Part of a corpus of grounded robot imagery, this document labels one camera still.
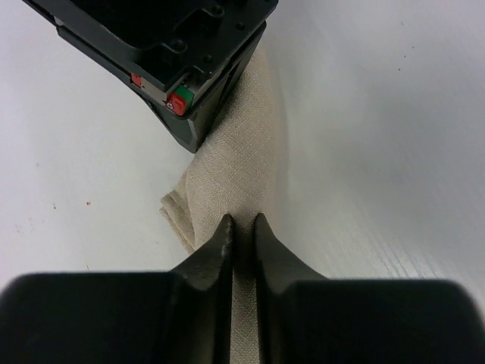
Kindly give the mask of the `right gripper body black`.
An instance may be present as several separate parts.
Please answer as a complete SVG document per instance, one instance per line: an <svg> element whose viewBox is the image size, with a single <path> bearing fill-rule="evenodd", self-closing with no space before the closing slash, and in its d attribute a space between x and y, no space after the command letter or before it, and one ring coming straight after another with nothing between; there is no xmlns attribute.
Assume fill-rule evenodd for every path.
<svg viewBox="0 0 485 364"><path fill-rule="evenodd" d="M28 1L57 34L140 97L183 116L276 1Z"/></svg>

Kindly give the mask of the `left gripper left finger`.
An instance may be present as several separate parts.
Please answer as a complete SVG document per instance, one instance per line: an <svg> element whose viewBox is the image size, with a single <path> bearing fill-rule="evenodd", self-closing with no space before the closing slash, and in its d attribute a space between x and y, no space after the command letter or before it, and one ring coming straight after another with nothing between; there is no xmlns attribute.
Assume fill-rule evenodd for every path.
<svg viewBox="0 0 485 364"><path fill-rule="evenodd" d="M42 273L1 293L3 363L227 363L233 220L169 271Z"/></svg>

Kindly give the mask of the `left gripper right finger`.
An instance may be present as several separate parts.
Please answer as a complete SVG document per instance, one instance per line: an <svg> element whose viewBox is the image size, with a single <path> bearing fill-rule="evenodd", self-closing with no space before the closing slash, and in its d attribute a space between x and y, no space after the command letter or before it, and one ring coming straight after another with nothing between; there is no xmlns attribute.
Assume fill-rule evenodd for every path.
<svg viewBox="0 0 485 364"><path fill-rule="evenodd" d="M329 279L254 225L263 363L482 363L469 293L439 279Z"/></svg>

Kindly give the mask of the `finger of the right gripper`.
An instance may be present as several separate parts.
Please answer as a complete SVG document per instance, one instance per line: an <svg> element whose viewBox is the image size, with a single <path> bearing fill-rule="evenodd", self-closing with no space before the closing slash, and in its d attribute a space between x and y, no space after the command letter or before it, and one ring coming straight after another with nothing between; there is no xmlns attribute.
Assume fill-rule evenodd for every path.
<svg viewBox="0 0 485 364"><path fill-rule="evenodd" d="M169 108L153 102L146 96L141 99L165 126L171 136L187 151L194 153L203 144L225 102L238 83L251 59L267 24L263 23L221 69L220 76L209 86L187 113L177 116Z"/></svg>

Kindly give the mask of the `beige cloth napkin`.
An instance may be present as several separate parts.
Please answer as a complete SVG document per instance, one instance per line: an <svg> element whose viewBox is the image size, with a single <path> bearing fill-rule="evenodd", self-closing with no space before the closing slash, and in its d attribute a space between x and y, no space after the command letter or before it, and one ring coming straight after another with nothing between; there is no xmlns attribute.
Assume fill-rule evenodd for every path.
<svg viewBox="0 0 485 364"><path fill-rule="evenodd" d="M270 64L258 45L233 93L175 188L161 199L161 213L188 253L233 218L233 302L230 362L260 361L253 225L257 214L274 216L279 102Z"/></svg>

